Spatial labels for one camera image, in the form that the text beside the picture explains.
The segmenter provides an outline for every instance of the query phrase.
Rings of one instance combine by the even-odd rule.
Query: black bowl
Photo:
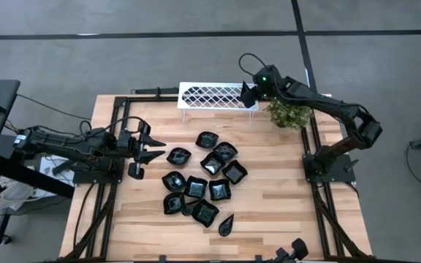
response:
[[[241,166],[237,160],[231,161],[227,167],[222,170],[222,172],[224,173],[224,176],[234,185],[239,183],[241,179],[248,175],[248,171],[246,171],[245,167]]]
[[[183,216],[190,216],[193,213],[194,208],[199,202],[201,202],[201,200],[194,200],[189,203],[186,203],[184,206],[184,209],[181,211]]]
[[[200,222],[205,227],[209,227],[218,213],[219,209],[216,206],[203,199],[194,207],[192,216],[194,220]]]
[[[220,201],[230,199],[232,192],[230,191],[230,183],[227,179],[213,180],[209,182],[210,200]]]
[[[207,185],[208,182],[205,179],[189,176],[188,180],[186,181],[184,194],[188,197],[202,199],[204,198],[205,187]]]
[[[213,149],[213,152],[220,156],[224,161],[229,161],[238,154],[237,149],[228,142],[220,142],[219,145]]]
[[[174,148],[167,157],[167,161],[174,165],[184,165],[191,157],[187,149]]]
[[[186,179],[177,171],[170,172],[168,175],[162,177],[162,182],[169,191],[174,192],[181,191],[181,189],[186,185]]]
[[[171,193],[164,199],[164,214],[172,215],[184,209],[184,195],[182,193]]]
[[[210,173],[216,175],[225,166],[225,161],[214,152],[209,153],[201,162],[201,167]]]
[[[219,136],[210,131],[204,131],[199,134],[196,140],[196,145],[202,148],[212,148],[216,146]]]

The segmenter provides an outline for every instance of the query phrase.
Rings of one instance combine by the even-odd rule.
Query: potted plant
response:
[[[264,110],[270,113],[270,120],[281,128],[301,129],[311,117],[309,107],[283,104],[278,100],[273,100]]]

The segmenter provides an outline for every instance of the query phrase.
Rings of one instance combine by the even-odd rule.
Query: wooden tabletop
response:
[[[92,118],[93,127],[110,124],[114,95],[97,97]],[[281,129],[272,124],[269,115],[262,111],[265,103],[255,114],[253,124],[248,113],[222,111],[188,111],[186,123],[176,102],[133,102],[129,115],[144,118],[152,127],[151,136],[167,143],[166,154],[153,160],[145,168],[144,180],[134,180],[127,175],[118,187],[113,215],[107,260],[158,260],[167,255],[169,260],[252,260],[254,255],[269,259],[276,250],[291,250],[297,237],[308,246],[307,259],[321,259],[322,249],[314,213],[311,188],[305,182],[301,156],[303,143],[297,130]],[[319,134],[324,145],[342,138],[339,123],[324,113],[316,113]],[[135,131],[137,122],[130,120],[128,130]],[[185,178],[190,175],[210,178],[203,172],[199,162],[209,153],[197,147],[197,135],[210,131],[220,136],[219,142],[230,142],[238,149],[236,159],[249,171],[239,184],[232,186],[232,198],[212,202],[220,209],[209,228],[181,213],[166,216],[163,199],[169,194],[162,183],[162,176],[178,170]],[[315,149],[311,130],[308,129],[311,149]],[[166,160],[175,147],[192,152],[191,159],[183,169],[176,169]],[[74,229],[80,205],[89,185],[75,190],[69,213],[60,256],[72,250]],[[89,194],[80,219],[77,241],[91,223],[96,187]],[[356,193],[344,183],[331,183],[338,221],[365,253],[371,249]],[[209,190],[206,199],[210,201]],[[232,233],[221,237],[219,224],[235,214]],[[332,231],[326,222],[331,253],[335,254]],[[103,225],[96,235],[94,255],[99,255]]]

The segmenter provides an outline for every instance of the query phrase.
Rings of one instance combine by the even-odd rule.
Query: white lattice rack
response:
[[[246,108],[240,100],[242,83],[180,83],[178,109],[186,120],[187,110],[237,110],[249,112],[249,123],[253,121],[258,103]]]

